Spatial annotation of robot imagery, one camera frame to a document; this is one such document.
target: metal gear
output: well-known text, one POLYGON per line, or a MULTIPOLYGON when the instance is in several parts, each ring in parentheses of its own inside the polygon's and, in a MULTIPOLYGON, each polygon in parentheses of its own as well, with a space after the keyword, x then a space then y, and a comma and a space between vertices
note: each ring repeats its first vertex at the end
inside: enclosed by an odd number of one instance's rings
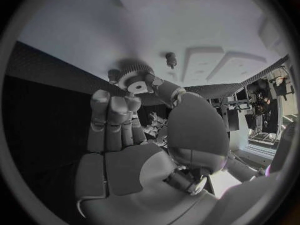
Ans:
POLYGON ((154 71, 145 62, 139 60, 126 60, 122 64, 117 85, 120 89, 128 90, 133 84, 137 84, 136 93, 140 93, 138 90, 145 88, 145 86, 142 86, 142 83, 145 83, 145 77, 148 74, 154 75, 154 71))

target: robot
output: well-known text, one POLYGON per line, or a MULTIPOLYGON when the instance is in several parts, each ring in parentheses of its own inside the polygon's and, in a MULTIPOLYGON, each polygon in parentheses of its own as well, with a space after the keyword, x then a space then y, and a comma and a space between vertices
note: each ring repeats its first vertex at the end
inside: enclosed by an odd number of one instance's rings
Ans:
POLYGON ((199 224, 218 200, 204 189, 209 175, 224 168, 237 177, 242 171, 244 181, 256 175, 228 156, 224 122, 200 95, 138 60, 127 60, 109 79, 127 96, 98 90, 90 101, 88 153, 75 181, 77 208, 89 224, 199 224), (167 152, 146 139, 137 113, 142 93, 154 93, 172 109, 167 152))

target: gear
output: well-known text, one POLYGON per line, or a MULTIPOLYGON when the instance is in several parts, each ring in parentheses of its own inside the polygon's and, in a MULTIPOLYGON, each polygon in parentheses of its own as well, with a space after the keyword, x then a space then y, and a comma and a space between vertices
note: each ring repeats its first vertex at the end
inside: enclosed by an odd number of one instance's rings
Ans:
POLYGON ((120 71, 118 86, 120 89, 127 90, 133 83, 145 82, 147 74, 154 75, 153 69, 145 62, 129 59, 124 61, 120 71))

